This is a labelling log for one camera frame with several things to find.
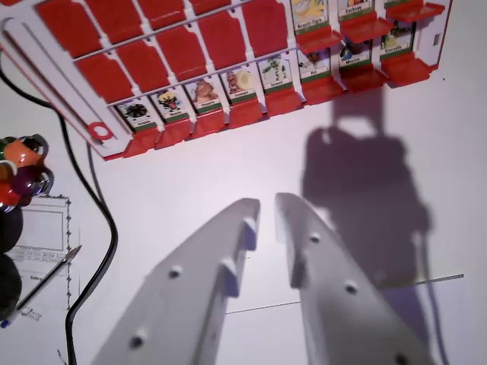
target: card picture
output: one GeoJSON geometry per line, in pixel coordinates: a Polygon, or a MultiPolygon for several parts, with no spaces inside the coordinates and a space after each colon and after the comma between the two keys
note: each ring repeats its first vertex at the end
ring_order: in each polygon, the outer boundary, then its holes
{"type": "Polygon", "coordinates": [[[198,81],[186,84],[185,88],[198,113],[205,113],[221,107],[218,94],[215,92],[213,82],[218,81],[217,76],[208,76],[198,81]]]}
{"type": "Polygon", "coordinates": [[[180,95],[181,91],[182,89],[176,90],[175,87],[172,87],[151,95],[152,102],[166,123],[188,118],[186,108],[191,106],[185,105],[184,100],[186,98],[180,95]]]}
{"type": "Polygon", "coordinates": [[[291,65],[282,55],[259,61],[258,66],[264,93],[292,86],[291,65]]]}
{"type": "Polygon", "coordinates": [[[357,67],[371,63],[372,40],[353,43],[351,40],[342,40],[342,50],[339,55],[341,69],[357,67]]]}
{"type": "Polygon", "coordinates": [[[296,34],[311,32],[328,25],[328,0],[291,0],[296,34]]]}
{"type": "Polygon", "coordinates": [[[411,52],[416,22],[394,21],[394,27],[380,41],[380,59],[411,52]]]}
{"type": "Polygon", "coordinates": [[[338,0],[340,21],[360,17],[374,10],[374,0],[338,0]]]}
{"type": "Polygon", "coordinates": [[[250,68],[242,66],[229,72],[223,72],[220,76],[231,103],[239,103],[256,96],[256,91],[254,90],[256,77],[252,74],[250,68]]]}
{"type": "Polygon", "coordinates": [[[115,110],[136,132],[155,127],[156,119],[161,119],[152,112],[153,108],[146,97],[121,103],[115,106],[115,110]]]}
{"type": "Polygon", "coordinates": [[[308,53],[307,55],[303,54],[299,49],[297,52],[301,82],[325,78],[330,75],[329,48],[308,53]]]}

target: black cable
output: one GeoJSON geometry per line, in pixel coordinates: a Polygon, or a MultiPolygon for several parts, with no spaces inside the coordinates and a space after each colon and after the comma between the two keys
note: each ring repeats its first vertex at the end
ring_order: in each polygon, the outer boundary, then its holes
{"type": "Polygon", "coordinates": [[[86,301],[87,298],[93,293],[97,285],[100,283],[100,280],[103,278],[105,273],[107,272],[107,269],[110,267],[110,263],[113,260],[113,257],[115,256],[117,244],[118,244],[118,231],[116,229],[115,221],[112,218],[112,214],[110,213],[110,210],[108,209],[107,205],[105,204],[105,201],[103,199],[103,195],[100,190],[100,186],[98,184],[98,180],[96,177],[96,173],[94,173],[94,166],[93,166],[93,158],[91,156],[91,150],[88,148],[88,160],[90,162],[90,171],[93,175],[93,181],[95,184],[95,189],[98,192],[98,195],[100,196],[99,198],[96,196],[94,193],[93,189],[90,187],[86,179],[84,178],[83,173],[81,172],[81,169],[79,168],[78,162],[76,160],[75,154],[73,153],[72,146],[71,146],[71,141],[69,140],[69,134],[68,134],[68,128],[66,127],[66,121],[64,117],[59,113],[54,106],[45,101],[41,100],[37,97],[34,97],[23,90],[21,90],[17,85],[12,83],[10,79],[7,78],[7,76],[4,74],[2,70],[2,66],[0,64],[0,78],[18,95],[21,97],[37,104],[40,106],[43,106],[45,108],[53,110],[58,118],[59,118],[59,124],[61,125],[61,132],[62,132],[62,139],[64,140],[64,144],[66,147],[66,152],[68,153],[69,160],[71,161],[71,164],[73,166],[73,169],[76,172],[76,175],[81,181],[81,184],[83,184],[84,188],[90,195],[90,197],[93,199],[95,205],[100,209],[102,215],[104,218],[107,220],[107,223],[110,227],[110,232],[111,232],[111,239],[110,239],[110,245],[108,247],[107,253],[103,257],[102,262],[98,266],[98,269],[94,273],[94,275],[91,277],[89,282],[86,284],[84,287],[84,290],[81,292],[80,296],[78,299],[73,303],[72,307],[69,309],[68,313],[66,314],[66,320],[65,320],[65,330],[66,330],[66,342],[67,342],[67,347],[68,347],[68,364],[69,365],[76,365],[76,354],[75,354],[75,346],[73,342],[73,334],[72,334],[72,326],[73,326],[73,321],[75,319],[76,313],[79,311],[83,303],[86,301]]]}

